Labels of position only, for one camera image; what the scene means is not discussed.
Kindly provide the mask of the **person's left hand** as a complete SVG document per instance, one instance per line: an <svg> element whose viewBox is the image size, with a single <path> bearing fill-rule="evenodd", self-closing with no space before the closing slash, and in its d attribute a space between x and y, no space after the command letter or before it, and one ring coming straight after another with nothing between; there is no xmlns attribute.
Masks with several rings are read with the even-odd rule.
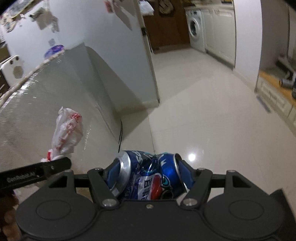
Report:
<svg viewBox="0 0 296 241"><path fill-rule="evenodd" d="M15 206L18 204L19 200L13 191L1 195L1 240L21 239L15 218Z"/></svg>

